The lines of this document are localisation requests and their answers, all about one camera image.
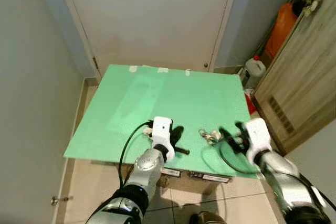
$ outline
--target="wall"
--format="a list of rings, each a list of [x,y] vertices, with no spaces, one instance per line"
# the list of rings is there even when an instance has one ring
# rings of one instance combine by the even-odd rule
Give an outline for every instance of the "wall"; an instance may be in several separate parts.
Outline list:
[[[82,77],[44,0],[0,5],[0,223],[51,223]]]
[[[243,65],[287,0],[234,0],[216,67]]]
[[[94,77],[95,73],[90,65],[70,10],[64,0],[46,0],[54,19],[71,51],[71,57],[77,70],[85,78]]]
[[[336,204],[336,120],[287,155],[317,188]],[[336,223],[336,213],[327,208]]]

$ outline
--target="white bottle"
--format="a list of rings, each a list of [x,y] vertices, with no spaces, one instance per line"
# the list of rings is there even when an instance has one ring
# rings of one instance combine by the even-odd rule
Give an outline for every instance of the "white bottle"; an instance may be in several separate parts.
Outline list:
[[[255,55],[249,59],[245,66],[239,71],[240,80],[244,89],[254,89],[266,72],[265,65]]]

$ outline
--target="green table surface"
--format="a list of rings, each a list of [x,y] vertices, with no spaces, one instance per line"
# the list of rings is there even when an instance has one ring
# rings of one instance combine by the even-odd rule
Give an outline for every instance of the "green table surface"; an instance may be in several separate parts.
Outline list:
[[[218,154],[219,146],[209,146],[198,133],[199,129],[211,131],[223,126],[236,134],[235,121],[250,120],[235,74],[190,71],[187,76],[183,70],[167,73],[147,66],[131,72],[130,66],[110,65],[64,156],[117,163],[130,133],[155,116],[172,118],[173,126],[184,126],[176,146],[190,150],[188,156],[177,153],[165,167],[246,177],[226,165]],[[127,148],[124,163],[134,163],[150,147],[151,141],[139,130]],[[236,167],[255,170],[226,143],[221,148]]]

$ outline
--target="cabinet vent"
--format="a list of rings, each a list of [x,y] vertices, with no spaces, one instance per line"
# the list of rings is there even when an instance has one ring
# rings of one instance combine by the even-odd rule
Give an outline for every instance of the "cabinet vent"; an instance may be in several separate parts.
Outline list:
[[[290,121],[288,120],[288,118],[286,117],[282,109],[280,108],[279,103],[277,102],[277,100],[275,100],[273,95],[268,100],[268,102],[271,108],[273,109],[273,111],[276,113],[282,125],[285,127],[287,133],[288,134],[292,133],[294,131],[293,125],[290,123]]]

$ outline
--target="wooden cabinet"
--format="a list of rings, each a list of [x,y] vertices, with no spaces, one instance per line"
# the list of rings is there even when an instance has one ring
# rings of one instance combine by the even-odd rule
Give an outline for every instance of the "wooden cabinet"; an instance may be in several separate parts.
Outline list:
[[[300,16],[254,100],[284,153],[336,118],[336,0]]]

